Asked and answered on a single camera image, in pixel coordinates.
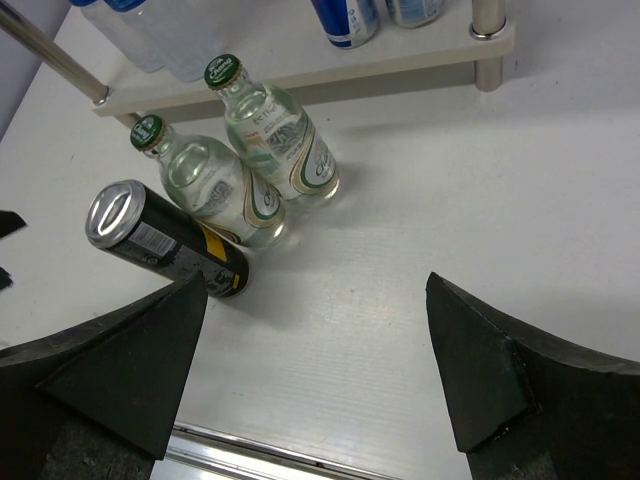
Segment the yellow label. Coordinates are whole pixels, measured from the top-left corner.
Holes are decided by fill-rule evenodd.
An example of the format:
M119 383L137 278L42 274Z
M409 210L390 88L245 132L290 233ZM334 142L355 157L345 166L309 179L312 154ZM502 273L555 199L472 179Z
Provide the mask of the yellow label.
M222 244L220 237L203 225L200 225L200 228L202 228L204 238L207 241L207 252L214 257L219 258L223 262L226 262L227 252L224 250L224 245Z

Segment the green logo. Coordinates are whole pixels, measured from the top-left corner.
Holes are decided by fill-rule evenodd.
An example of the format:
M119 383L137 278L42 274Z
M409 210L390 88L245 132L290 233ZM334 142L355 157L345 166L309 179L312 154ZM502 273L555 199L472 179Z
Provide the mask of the green logo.
M214 58L204 71L204 81L213 89L226 86L240 69L240 60L235 55L225 53Z
M158 139L163 127L164 120L157 115L142 117L131 129L131 145L138 150L145 150Z

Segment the shelf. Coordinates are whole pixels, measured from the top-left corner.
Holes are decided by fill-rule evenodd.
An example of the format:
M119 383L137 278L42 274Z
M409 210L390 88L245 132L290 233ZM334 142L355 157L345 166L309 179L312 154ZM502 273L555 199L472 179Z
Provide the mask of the shelf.
M512 22L491 41L469 35L471 0L449 0L440 18L415 30L395 26L384 5L378 3L380 29L368 43L353 50L340 50L326 40L308 0L209 0L195 7L210 19L227 50L242 60L254 79L284 88L500 57L514 47ZM113 92L106 104L95 109L100 116L217 98L202 81L180 83L164 70L145 74L124 59L109 71L117 75L103 79Z

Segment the silver can top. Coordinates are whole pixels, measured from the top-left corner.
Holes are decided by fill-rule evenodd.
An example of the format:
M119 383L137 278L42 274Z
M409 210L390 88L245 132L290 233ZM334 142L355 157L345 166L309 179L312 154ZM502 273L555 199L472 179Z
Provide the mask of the silver can top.
M84 232L98 248L120 243L135 228L146 200L144 185L137 180L112 183L95 198Z

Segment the white and blue can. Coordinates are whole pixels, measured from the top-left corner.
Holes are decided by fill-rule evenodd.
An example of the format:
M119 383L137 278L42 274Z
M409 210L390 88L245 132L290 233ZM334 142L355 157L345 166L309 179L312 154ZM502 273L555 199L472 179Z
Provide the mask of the white and blue can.
M355 48L369 40L380 16L374 0L311 0L329 41Z
M416 28L435 20L444 0L386 0L389 16L403 28Z

